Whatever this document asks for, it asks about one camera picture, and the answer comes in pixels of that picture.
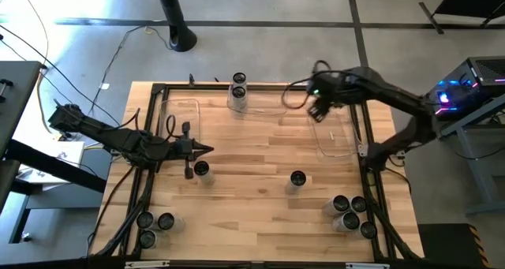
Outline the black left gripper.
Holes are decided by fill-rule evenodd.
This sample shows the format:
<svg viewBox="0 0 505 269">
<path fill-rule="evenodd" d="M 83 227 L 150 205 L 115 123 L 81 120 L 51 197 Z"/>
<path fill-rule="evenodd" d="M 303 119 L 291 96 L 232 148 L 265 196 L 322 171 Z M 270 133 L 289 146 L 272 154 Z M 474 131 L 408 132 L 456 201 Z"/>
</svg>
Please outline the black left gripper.
<svg viewBox="0 0 505 269">
<path fill-rule="evenodd" d="M 185 179 L 193 179 L 194 177 L 194 171 L 191 166 L 191 163 L 193 161 L 193 154 L 195 157 L 200 157 L 211 151 L 214 151 L 214 148 L 211 148 L 211 146 L 201 144 L 196 140 L 192 140 L 189 136 L 190 128 L 191 126 L 189 121 L 183 122 L 181 126 L 182 135 L 179 136 L 179 138 L 177 138 L 176 141 L 172 143 L 172 147 L 174 149 L 173 150 L 174 158 L 185 160 L 185 171 L 184 171 Z M 203 148 L 203 149 L 198 149 L 193 152 L 193 148 Z"/>
</svg>

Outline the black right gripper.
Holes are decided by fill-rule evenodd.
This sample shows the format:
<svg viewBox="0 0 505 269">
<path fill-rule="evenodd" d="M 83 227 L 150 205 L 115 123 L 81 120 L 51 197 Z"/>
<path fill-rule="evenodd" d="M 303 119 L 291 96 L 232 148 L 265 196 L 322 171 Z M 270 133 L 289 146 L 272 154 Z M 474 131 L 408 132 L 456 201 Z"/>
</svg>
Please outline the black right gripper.
<svg viewBox="0 0 505 269">
<path fill-rule="evenodd" d="M 318 95 L 314 101 L 314 107 L 308 109 L 307 112 L 315 122 L 322 122 L 322 118 L 326 118 L 333 108 L 341 107 L 342 104 L 334 101 L 332 97 Z"/>
</svg>

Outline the white can orange print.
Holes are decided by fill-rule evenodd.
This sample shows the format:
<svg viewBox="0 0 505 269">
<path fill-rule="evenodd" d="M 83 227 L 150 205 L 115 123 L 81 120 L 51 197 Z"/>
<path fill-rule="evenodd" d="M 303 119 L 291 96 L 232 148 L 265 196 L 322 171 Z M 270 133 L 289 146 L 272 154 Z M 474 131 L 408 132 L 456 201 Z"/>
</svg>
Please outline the white can orange print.
<svg viewBox="0 0 505 269">
<path fill-rule="evenodd" d="M 213 185 L 215 183 L 215 175 L 213 174 L 211 167 L 207 162 L 196 162 L 193 166 L 193 170 L 195 175 L 204 185 Z"/>
<path fill-rule="evenodd" d="M 353 212 L 347 212 L 332 221 L 331 228 L 335 232 L 350 232 L 359 228 L 359 217 Z"/>
<path fill-rule="evenodd" d="M 358 228 L 358 236 L 371 240 L 377 236 L 377 228 L 372 222 L 363 222 Z"/>
<path fill-rule="evenodd" d="M 347 212 L 350 208 L 350 202 L 344 195 L 337 195 L 329 199 L 323 206 L 325 215 L 336 217 Z"/>
</svg>

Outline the clear plastic bin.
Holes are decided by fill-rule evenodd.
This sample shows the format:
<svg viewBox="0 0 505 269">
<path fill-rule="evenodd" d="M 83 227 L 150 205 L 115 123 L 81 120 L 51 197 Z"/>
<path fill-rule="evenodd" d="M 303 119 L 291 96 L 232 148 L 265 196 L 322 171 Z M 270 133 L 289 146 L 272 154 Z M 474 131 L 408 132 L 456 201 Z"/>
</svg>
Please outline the clear plastic bin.
<svg viewBox="0 0 505 269">
<path fill-rule="evenodd" d="M 253 119 L 253 118 L 268 118 L 277 117 L 286 113 L 286 108 L 280 103 L 280 95 L 277 92 L 270 93 L 269 91 L 252 91 L 248 87 L 247 91 L 247 108 L 239 112 L 233 110 L 230 104 L 230 90 L 232 84 L 228 87 L 226 106 L 231 111 L 231 116 L 235 119 Z"/>
<path fill-rule="evenodd" d="M 356 132 L 348 107 L 331 109 L 322 122 L 308 116 L 308 122 L 318 159 L 334 161 L 357 154 Z"/>
<path fill-rule="evenodd" d="M 166 120 L 170 115 L 175 117 L 173 134 L 183 134 L 182 125 L 189 123 L 189 137 L 200 141 L 200 102 L 197 99 L 168 99 L 159 104 L 159 136 L 165 139 L 168 136 Z"/>
</svg>

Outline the white can peach print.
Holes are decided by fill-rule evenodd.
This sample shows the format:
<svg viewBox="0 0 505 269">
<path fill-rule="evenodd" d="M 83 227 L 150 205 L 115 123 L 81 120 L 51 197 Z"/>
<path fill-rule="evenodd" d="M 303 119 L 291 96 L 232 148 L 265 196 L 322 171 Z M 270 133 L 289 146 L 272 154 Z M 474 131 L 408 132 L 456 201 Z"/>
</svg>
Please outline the white can peach print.
<svg viewBox="0 0 505 269">
<path fill-rule="evenodd" d="M 285 185 L 285 193 L 295 194 L 301 190 L 301 188 L 307 182 L 307 177 L 304 172 L 300 170 L 295 170 L 289 177 L 288 182 Z"/>
<path fill-rule="evenodd" d="M 158 218 L 158 227 L 161 230 L 172 232 L 182 232 L 185 228 L 185 221 L 178 215 L 170 212 L 163 213 Z"/>
<path fill-rule="evenodd" d="M 143 230 L 139 236 L 139 246 L 142 249 L 154 249 L 158 244 L 158 235 L 153 230 Z"/>
</svg>

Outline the black floor stand pole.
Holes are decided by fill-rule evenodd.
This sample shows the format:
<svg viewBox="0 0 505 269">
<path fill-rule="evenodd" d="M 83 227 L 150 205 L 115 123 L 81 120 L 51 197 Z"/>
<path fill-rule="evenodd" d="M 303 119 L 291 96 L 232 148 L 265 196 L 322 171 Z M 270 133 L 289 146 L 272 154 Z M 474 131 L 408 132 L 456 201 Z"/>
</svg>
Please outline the black floor stand pole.
<svg viewBox="0 0 505 269">
<path fill-rule="evenodd" d="M 197 37 L 185 22 L 179 0 L 160 0 L 160 3 L 169 26 L 170 48 L 177 52 L 193 49 Z"/>
</svg>

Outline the black desk leg beam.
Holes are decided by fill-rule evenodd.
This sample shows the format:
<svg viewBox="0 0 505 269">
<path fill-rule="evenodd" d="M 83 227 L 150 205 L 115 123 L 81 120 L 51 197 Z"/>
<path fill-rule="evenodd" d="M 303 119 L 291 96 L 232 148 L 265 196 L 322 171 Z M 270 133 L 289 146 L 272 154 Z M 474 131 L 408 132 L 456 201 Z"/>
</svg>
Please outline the black desk leg beam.
<svg viewBox="0 0 505 269">
<path fill-rule="evenodd" d="M 17 140 L 11 139 L 9 141 L 3 157 L 16 160 L 24 165 L 96 192 L 104 192 L 106 188 L 107 182 L 101 177 L 42 153 Z"/>
</svg>

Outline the white paper sheet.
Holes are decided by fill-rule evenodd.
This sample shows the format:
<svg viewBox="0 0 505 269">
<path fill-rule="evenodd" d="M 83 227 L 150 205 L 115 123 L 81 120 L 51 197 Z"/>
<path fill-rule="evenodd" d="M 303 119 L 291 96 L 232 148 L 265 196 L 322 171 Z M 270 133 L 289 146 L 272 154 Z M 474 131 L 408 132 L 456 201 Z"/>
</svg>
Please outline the white paper sheet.
<svg viewBox="0 0 505 269">
<path fill-rule="evenodd" d="M 46 155 L 55 157 L 73 166 L 78 166 L 84 152 L 84 142 L 76 141 L 48 141 L 36 144 L 34 149 Z M 66 184 L 67 181 L 57 178 L 49 173 L 21 164 L 18 170 L 18 179 L 32 184 Z"/>
</svg>

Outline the black computer tower with lights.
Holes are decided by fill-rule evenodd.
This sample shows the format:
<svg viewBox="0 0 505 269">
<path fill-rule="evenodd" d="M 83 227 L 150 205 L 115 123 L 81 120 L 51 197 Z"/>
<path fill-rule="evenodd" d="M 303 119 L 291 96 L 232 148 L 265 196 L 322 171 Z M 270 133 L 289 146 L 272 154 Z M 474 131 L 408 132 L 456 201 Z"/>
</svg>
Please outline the black computer tower with lights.
<svg viewBox="0 0 505 269">
<path fill-rule="evenodd" d="M 505 94 L 505 56 L 468 57 L 425 98 L 440 121 L 457 120 Z"/>
</svg>

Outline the grey metal stand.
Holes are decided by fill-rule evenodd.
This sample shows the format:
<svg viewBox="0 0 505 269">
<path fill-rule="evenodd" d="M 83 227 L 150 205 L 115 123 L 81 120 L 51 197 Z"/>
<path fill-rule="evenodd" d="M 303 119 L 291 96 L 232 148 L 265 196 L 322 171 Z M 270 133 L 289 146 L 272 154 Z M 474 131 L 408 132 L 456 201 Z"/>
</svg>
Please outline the grey metal stand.
<svg viewBox="0 0 505 269">
<path fill-rule="evenodd" d="M 467 215 L 505 211 L 505 196 L 500 195 L 497 178 L 505 179 L 505 122 L 485 124 L 484 120 L 505 110 L 505 94 L 479 107 L 465 117 L 440 127 L 437 136 L 444 140 L 456 136 L 464 159 L 481 197 L 479 204 L 466 209 Z"/>
</svg>

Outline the black mat with hazard stripes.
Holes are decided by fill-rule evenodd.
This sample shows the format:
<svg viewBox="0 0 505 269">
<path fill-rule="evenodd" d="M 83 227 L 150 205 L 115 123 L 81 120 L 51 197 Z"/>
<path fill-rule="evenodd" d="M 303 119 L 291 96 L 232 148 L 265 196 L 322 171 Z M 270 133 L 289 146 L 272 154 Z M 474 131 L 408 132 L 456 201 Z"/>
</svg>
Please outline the black mat with hazard stripes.
<svg viewBox="0 0 505 269">
<path fill-rule="evenodd" d="M 468 223 L 418 224 L 425 257 L 435 263 L 490 268 L 477 228 Z"/>
</svg>

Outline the black folding stand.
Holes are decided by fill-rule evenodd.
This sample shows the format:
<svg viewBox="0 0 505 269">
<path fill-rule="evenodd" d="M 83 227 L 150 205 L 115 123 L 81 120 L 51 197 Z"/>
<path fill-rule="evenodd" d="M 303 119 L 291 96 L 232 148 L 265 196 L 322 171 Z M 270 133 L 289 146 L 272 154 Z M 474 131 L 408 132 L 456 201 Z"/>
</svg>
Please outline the black folding stand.
<svg viewBox="0 0 505 269">
<path fill-rule="evenodd" d="M 419 2 L 418 5 L 440 35 L 444 33 L 444 30 L 435 19 L 436 14 L 483 18 L 484 21 L 477 26 L 478 28 L 486 28 L 490 21 L 505 17 L 505 0 L 443 0 L 433 13 L 424 2 Z"/>
</svg>

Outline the grey side table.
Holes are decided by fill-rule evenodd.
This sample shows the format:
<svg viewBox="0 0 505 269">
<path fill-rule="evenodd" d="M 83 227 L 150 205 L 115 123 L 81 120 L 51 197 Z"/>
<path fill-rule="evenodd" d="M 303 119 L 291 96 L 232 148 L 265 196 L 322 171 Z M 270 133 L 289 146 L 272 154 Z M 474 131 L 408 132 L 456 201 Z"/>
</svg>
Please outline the grey side table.
<svg viewBox="0 0 505 269">
<path fill-rule="evenodd" d="M 0 158 L 13 137 L 42 67 L 38 61 L 0 61 Z"/>
</svg>

